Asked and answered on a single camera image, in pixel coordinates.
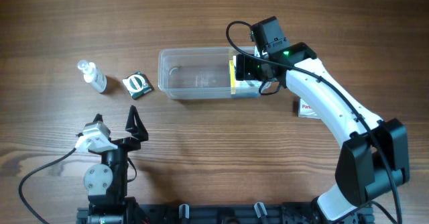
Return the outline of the white Panadol box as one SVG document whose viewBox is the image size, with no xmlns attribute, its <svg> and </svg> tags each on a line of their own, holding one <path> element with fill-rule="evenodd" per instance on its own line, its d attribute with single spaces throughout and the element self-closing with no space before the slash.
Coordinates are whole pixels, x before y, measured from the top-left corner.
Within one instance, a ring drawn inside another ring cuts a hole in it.
<svg viewBox="0 0 429 224">
<path fill-rule="evenodd" d="M 298 117 L 320 119 L 311 106 L 309 106 L 309 104 L 303 99 L 300 99 L 298 103 Z"/>
</svg>

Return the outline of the blue yellow VapoDrops box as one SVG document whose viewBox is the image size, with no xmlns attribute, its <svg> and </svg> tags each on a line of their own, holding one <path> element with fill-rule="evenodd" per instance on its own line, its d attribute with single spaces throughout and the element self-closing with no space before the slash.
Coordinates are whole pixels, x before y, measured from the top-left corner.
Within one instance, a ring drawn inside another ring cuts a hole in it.
<svg viewBox="0 0 429 224">
<path fill-rule="evenodd" d="M 229 60 L 230 88 L 232 98 L 258 97 L 261 82 L 256 80 L 238 80 L 236 73 L 236 57 Z"/>
</svg>

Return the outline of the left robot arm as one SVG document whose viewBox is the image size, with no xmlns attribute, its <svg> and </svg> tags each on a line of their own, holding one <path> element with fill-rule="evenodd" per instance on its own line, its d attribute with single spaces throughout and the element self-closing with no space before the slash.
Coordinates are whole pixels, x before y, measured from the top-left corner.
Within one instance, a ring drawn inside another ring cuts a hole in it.
<svg viewBox="0 0 429 224">
<path fill-rule="evenodd" d="M 127 196 L 128 167 L 134 166 L 128 153 L 140 150 L 148 140 L 148 132 L 135 106 L 130 106 L 125 131 L 131 135 L 113 140 L 111 131 L 98 114 L 84 126 L 76 149 L 101 157 L 101 163 L 91 166 L 84 175 L 88 192 L 88 208 L 79 209 L 77 223 L 149 223 L 149 217 L 134 197 Z"/>
</svg>

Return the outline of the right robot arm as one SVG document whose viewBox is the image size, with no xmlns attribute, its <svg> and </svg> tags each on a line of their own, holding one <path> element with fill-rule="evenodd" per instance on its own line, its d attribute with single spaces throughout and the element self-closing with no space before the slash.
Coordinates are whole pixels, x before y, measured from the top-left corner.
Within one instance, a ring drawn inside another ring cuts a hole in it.
<svg viewBox="0 0 429 224">
<path fill-rule="evenodd" d="M 289 43 L 276 17 L 249 25 L 255 52 L 236 57 L 238 80 L 276 82 L 306 101 L 339 144 L 340 155 L 328 191 L 306 205 L 311 223 L 340 223 L 356 219 L 377 206 L 377 198 L 390 192 L 402 223 L 398 187 L 410 179 L 408 133 L 397 119 L 386 121 L 356 101 L 328 73 L 307 44 Z"/>
</svg>

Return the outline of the green Zam-Buk box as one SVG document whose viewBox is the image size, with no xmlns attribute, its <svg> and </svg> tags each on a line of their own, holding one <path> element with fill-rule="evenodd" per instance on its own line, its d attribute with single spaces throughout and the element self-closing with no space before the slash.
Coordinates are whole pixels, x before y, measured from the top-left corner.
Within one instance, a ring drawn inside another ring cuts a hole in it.
<svg viewBox="0 0 429 224">
<path fill-rule="evenodd" d="M 131 95 L 131 98 L 134 100 L 137 100 L 154 90 L 146 75 L 141 71 L 137 71 L 127 78 L 124 78 L 122 83 Z"/>
</svg>

